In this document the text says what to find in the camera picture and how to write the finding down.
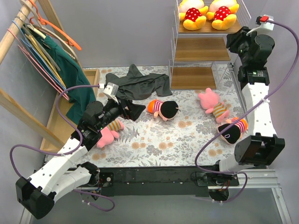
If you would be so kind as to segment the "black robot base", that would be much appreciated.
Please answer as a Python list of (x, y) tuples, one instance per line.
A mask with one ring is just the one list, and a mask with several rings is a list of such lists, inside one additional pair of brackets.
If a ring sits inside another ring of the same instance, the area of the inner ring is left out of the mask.
[(215, 174), (217, 165), (185, 167), (101, 168), (99, 181), (80, 184), (83, 189), (98, 190), (104, 196), (216, 196), (228, 199), (229, 188), (239, 187), (236, 175)]

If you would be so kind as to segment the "yellow frog plush big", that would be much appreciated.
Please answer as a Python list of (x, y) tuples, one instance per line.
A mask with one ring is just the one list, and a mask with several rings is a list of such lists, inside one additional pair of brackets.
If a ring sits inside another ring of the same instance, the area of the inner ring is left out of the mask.
[(183, 0), (178, 10), (180, 21), (185, 29), (194, 31), (204, 27), (208, 6), (203, 0)]

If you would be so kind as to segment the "black-haired doll striped shirt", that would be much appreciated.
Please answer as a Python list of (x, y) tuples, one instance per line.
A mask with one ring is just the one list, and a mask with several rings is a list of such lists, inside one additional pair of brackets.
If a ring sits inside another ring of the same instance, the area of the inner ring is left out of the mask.
[(149, 113), (153, 114), (154, 118), (159, 116), (164, 121), (168, 121), (176, 116), (179, 111), (179, 106), (175, 101), (155, 99), (148, 104), (147, 110)]

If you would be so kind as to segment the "yellow frog plush small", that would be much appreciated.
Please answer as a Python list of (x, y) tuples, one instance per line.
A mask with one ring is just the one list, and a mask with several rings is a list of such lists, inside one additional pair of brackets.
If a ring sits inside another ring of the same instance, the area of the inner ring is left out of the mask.
[(236, 0), (214, 0), (209, 6), (206, 17), (211, 21), (212, 28), (227, 30), (235, 24), (239, 7)]

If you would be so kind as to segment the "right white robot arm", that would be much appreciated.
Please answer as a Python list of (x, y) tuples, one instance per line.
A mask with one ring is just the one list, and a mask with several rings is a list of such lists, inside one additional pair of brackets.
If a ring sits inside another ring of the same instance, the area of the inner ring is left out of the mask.
[(242, 64), (238, 71), (238, 81), (247, 110), (259, 101), (262, 104), (247, 115), (248, 135), (240, 140), (241, 132), (237, 122), (221, 137), (230, 144), (235, 144), (233, 155), (216, 162), (217, 168), (210, 177), (216, 185), (222, 185), (236, 178), (241, 170), (253, 167), (268, 166), (273, 163), (285, 147), (285, 140), (279, 138), (271, 121), (269, 103), (264, 99), (269, 92), (270, 78), (265, 64), (272, 53), (275, 42), (272, 37), (259, 34), (256, 29), (242, 27), (234, 34), (227, 35), (226, 47), (236, 53)]

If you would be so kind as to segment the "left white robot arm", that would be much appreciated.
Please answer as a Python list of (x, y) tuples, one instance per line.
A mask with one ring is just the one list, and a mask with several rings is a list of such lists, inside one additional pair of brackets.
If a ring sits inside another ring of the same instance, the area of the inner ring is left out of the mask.
[(55, 202), (81, 185), (96, 186), (100, 180), (100, 169), (90, 163), (79, 164), (71, 173), (66, 171), (101, 139), (101, 131), (118, 117), (137, 120), (145, 110), (131, 100), (109, 99), (106, 105), (100, 101), (91, 102), (83, 113), (77, 130), (65, 145), (38, 171), (30, 177), (20, 176), (16, 195), (36, 219), (45, 217)]

